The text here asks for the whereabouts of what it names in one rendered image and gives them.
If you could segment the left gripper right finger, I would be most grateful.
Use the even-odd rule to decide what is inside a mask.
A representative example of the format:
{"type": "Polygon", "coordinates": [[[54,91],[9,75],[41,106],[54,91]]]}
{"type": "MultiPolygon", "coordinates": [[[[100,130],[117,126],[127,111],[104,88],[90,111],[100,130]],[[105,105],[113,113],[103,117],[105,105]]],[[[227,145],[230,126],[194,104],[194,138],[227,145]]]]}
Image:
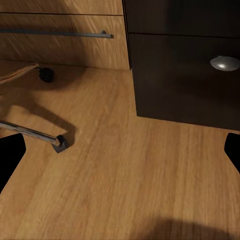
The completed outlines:
{"type": "Polygon", "coordinates": [[[240,135],[228,133],[224,145],[224,151],[240,173],[240,135]]]}

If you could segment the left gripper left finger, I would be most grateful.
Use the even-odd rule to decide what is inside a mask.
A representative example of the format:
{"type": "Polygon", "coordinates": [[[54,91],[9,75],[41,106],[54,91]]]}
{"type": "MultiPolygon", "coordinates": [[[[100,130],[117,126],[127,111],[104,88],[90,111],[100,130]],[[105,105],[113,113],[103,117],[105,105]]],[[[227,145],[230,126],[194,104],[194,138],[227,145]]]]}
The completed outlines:
{"type": "Polygon", "coordinates": [[[22,133],[0,138],[0,193],[26,153],[22,133]]]}

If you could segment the swivel chair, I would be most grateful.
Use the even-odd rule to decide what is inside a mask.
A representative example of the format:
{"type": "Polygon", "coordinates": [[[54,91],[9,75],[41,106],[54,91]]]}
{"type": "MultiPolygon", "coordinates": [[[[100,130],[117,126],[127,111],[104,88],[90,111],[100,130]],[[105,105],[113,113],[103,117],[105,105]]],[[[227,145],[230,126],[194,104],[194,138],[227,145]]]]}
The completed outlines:
{"type": "MultiPolygon", "coordinates": [[[[32,64],[26,65],[19,69],[16,69],[12,72],[4,74],[0,76],[0,88],[4,87],[5,85],[15,81],[16,79],[24,76],[25,74],[38,69],[40,78],[46,82],[50,83],[54,76],[54,71],[51,68],[44,67],[42,68],[38,62],[34,62],[32,64]]],[[[0,128],[7,129],[17,134],[22,133],[23,135],[33,137],[45,142],[51,143],[52,147],[57,153],[63,152],[65,149],[69,148],[69,143],[64,137],[64,135],[59,136],[52,136],[40,131],[36,131],[18,124],[13,124],[8,121],[4,121],[0,119],[0,128]]]]}

